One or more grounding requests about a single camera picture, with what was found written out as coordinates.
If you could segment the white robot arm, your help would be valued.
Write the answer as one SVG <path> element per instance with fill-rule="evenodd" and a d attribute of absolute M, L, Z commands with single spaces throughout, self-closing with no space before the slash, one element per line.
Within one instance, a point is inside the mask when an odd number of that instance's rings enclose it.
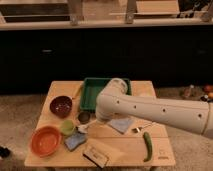
<path fill-rule="evenodd" d="M 127 95 L 123 79 L 113 78 L 96 98 L 96 118 L 131 115 L 213 139 L 213 103 Z"/>

